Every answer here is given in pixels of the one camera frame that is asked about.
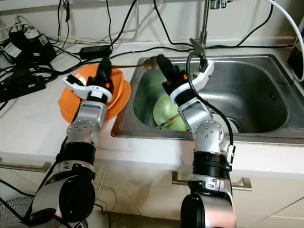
sink basin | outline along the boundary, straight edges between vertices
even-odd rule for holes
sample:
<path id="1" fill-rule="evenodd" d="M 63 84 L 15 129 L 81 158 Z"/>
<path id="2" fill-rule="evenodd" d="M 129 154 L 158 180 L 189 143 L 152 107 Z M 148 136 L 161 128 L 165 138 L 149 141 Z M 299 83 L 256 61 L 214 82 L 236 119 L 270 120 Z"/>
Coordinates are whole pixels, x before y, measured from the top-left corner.
<path id="1" fill-rule="evenodd" d="M 236 141 L 304 143 L 304 98 L 274 56 L 209 58 L 215 61 L 215 70 L 199 94 L 236 126 Z M 185 57 L 171 61 L 185 68 Z M 198 65 L 199 60 L 193 59 L 190 70 L 193 72 Z M 165 94 L 164 81 L 159 69 L 136 69 L 130 101 L 115 121 L 113 136 L 192 139 L 187 131 L 155 128 L 153 109 Z"/>

white wall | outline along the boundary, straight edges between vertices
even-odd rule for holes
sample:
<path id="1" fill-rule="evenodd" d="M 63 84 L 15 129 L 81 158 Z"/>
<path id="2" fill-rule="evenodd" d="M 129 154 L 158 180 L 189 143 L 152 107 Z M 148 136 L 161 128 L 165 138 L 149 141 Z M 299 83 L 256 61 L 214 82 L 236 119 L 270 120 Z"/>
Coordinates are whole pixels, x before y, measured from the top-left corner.
<path id="1" fill-rule="evenodd" d="M 304 15 L 304 0 L 276 0 L 299 23 Z M 110 1 L 112 32 L 121 28 L 132 0 Z M 139 0 L 140 19 L 152 8 L 152 0 Z M 173 40 L 198 37 L 202 23 L 203 1 L 165 0 L 160 11 Z M 241 38 L 266 19 L 270 5 L 264 0 L 234 0 L 226 9 L 211 10 L 208 21 L 208 38 Z M 0 12 L 6 25 L 12 25 L 17 14 L 31 21 L 41 32 L 50 36 L 57 34 L 57 6 L 17 9 Z M 108 18 L 105 2 L 71 4 L 70 37 L 101 38 L 107 34 Z M 127 29 L 134 27 L 134 14 Z M 66 34 L 63 24 L 62 36 Z M 278 10 L 274 10 L 269 23 L 252 37 L 290 36 L 292 28 Z M 139 31 L 136 41 L 163 41 L 166 36 L 154 12 Z"/>

kitchen counter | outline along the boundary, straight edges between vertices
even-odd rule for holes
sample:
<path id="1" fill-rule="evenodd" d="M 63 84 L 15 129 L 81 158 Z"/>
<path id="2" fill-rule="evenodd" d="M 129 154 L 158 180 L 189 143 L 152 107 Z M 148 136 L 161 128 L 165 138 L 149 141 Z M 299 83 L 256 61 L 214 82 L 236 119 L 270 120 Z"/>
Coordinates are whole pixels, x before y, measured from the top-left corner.
<path id="1" fill-rule="evenodd" d="M 121 53 L 130 49 L 147 48 L 145 43 L 120 44 L 115 50 Z M 78 51 L 79 46 L 69 48 Z M 208 50 L 209 56 L 272 54 L 289 75 L 292 75 L 286 60 L 291 49 L 218 49 Z M 154 50 L 151 52 L 119 56 L 113 65 L 136 64 L 141 57 L 163 53 L 167 57 L 186 56 L 187 53 Z M 63 70 L 77 60 L 61 55 L 53 61 L 54 68 Z M 130 81 L 134 68 L 121 69 L 124 78 Z M 62 118 L 57 104 L 64 89 L 60 76 L 47 84 L 45 90 L 9 101 L 0 112 L 0 156 L 52 162 L 66 136 L 68 123 Z M 116 138 L 110 132 L 115 118 L 105 123 L 100 131 L 100 143 L 96 161 L 113 165 L 143 166 L 168 170 L 190 170 L 193 158 L 193 141 Z M 266 145 L 236 143 L 233 174 L 252 176 L 287 177 L 304 180 L 304 145 Z"/>

cabinet door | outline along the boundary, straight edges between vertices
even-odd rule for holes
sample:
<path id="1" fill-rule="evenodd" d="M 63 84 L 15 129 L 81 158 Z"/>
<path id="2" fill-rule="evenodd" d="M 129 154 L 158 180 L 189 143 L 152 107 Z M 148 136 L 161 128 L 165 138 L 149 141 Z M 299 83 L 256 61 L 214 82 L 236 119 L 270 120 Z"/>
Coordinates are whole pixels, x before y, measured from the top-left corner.
<path id="1" fill-rule="evenodd" d="M 187 180 L 189 173 L 179 173 Z M 121 168 L 114 176 L 125 189 L 141 215 L 163 219 L 180 219 L 180 208 L 189 194 L 188 186 L 172 185 L 171 171 Z M 239 182 L 242 177 L 232 177 Z M 286 205 L 301 198 L 304 181 L 272 178 L 250 178 L 252 191 L 233 190 L 233 199 L 239 227 L 250 227 Z"/>
<path id="2" fill-rule="evenodd" d="M 273 214 L 273 216 L 304 219 L 304 196 L 300 200 Z"/>
<path id="3" fill-rule="evenodd" d="M 9 184 L 15 186 L 23 192 L 34 194 L 38 189 L 45 173 L 0 169 L 0 178 Z M 16 196 L 20 196 L 16 191 L 1 184 L 1 197 L 9 200 Z"/>
<path id="4" fill-rule="evenodd" d="M 303 228 L 304 219 L 301 218 L 285 218 L 285 217 L 273 217 L 270 216 L 251 228 Z"/>
<path id="5" fill-rule="evenodd" d="M 111 168 L 104 165 L 95 165 L 95 172 L 96 178 L 93 185 L 97 204 L 103 206 L 105 211 L 140 215 L 121 183 L 113 175 Z"/>
<path id="6" fill-rule="evenodd" d="M 113 169 L 114 176 L 140 215 L 179 220 L 182 200 L 190 190 L 188 186 L 172 185 L 171 173 L 145 168 Z M 133 214 L 127 207 L 125 211 Z"/>
<path id="7" fill-rule="evenodd" d="M 303 196 L 304 180 L 250 178 L 252 191 L 233 191 L 237 225 L 250 227 Z"/>

metal handle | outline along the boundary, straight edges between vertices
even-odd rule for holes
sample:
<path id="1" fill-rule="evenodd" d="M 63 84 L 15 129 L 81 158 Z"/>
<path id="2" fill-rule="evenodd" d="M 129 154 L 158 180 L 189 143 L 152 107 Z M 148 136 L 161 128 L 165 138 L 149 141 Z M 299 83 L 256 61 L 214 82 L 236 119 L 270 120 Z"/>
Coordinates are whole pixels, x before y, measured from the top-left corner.
<path id="1" fill-rule="evenodd" d="M 188 185 L 188 181 L 186 180 L 179 180 L 177 178 L 178 173 L 176 171 L 172 171 L 172 184 L 176 185 Z M 242 178 L 242 184 L 238 183 L 232 183 L 232 189 L 233 190 L 239 190 L 239 191 L 252 191 L 252 186 L 250 182 L 250 178 L 243 177 Z"/>
<path id="2" fill-rule="evenodd" d="M 9 169 L 9 170 L 22 170 L 22 171 L 32 171 L 32 172 L 47 172 L 48 169 L 51 167 L 52 163 L 45 162 L 42 166 L 36 165 L 20 165 L 20 164 L 11 164 L 11 163 L 4 163 L 2 158 L 0 158 L 0 168 L 2 169 Z"/>

